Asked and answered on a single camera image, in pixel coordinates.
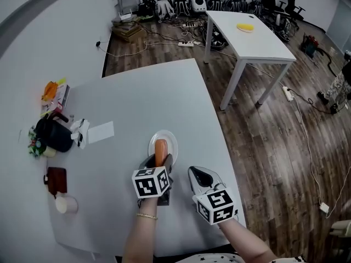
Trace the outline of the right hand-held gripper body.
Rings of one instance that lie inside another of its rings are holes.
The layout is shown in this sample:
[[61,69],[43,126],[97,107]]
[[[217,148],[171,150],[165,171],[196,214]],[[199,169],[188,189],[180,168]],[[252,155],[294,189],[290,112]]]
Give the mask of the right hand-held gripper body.
[[191,185],[193,207],[208,224],[217,225],[234,217],[236,199],[226,184]]

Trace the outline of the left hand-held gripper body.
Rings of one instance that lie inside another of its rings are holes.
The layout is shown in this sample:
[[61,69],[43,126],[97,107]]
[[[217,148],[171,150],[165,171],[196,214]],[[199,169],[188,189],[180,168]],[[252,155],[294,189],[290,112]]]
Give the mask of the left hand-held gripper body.
[[132,181],[139,199],[158,198],[158,206],[168,206],[173,179],[164,166],[138,169],[133,172]]

